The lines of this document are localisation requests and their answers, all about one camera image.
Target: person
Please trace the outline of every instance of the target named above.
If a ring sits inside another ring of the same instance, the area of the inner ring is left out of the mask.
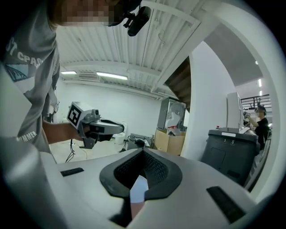
[[[260,118],[260,121],[256,122],[253,118],[250,117],[250,113],[244,112],[244,117],[248,118],[250,123],[256,127],[255,133],[258,135],[258,143],[260,144],[260,150],[264,149],[265,141],[268,137],[268,120],[266,116],[266,109],[265,107],[258,105],[256,109],[256,114]]]
[[[30,142],[41,152],[49,144],[82,140],[69,123],[43,121],[49,114],[48,92],[56,87],[60,74],[56,30],[59,25],[120,20],[122,0],[44,0],[15,31],[2,59],[14,84],[32,104],[18,133],[18,140]]]

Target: gray trash bin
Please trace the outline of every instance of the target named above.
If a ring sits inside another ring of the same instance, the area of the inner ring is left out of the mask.
[[[259,148],[256,135],[239,134],[229,128],[210,130],[201,161],[244,185]]]

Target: gray t-shirt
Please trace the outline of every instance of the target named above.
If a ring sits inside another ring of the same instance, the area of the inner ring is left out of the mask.
[[[3,64],[19,90],[32,106],[18,133],[18,139],[30,142],[39,151],[50,148],[42,129],[42,113],[48,112],[48,92],[59,78],[59,53],[55,30],[47,16],[47,1],[22,23],[6,46]]]

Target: floor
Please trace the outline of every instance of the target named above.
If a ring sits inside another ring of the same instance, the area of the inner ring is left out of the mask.
[[[115,139],[111,139],[110,141],[98,142],[94,145],[92,149],[81,149],[80,146],[84,145],[84,143],[81,141],[73,140],[72,142],[72,148],[75,151],[75,155],[71,161],[84,161],[116,154],[124,146],[124,144],[115,144]],[[51,144],[50,149],[57,163],[65,163],[67,157],[71,153],[70,140]]]

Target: fluorescent light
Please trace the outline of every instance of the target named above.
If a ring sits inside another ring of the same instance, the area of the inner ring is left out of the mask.
[[[71,72],[61,72],[63,75],[75,75],[76,72],[75,71],[71,71]]]
[[[128,80],[126,76],[119,76],[119,75],[114,75],[114,74],[109,74],[109,73],[104,73],[104,72],[97,72],[97,75],[99,76],[105,76],[105,77],[112,77],[120,80]]]

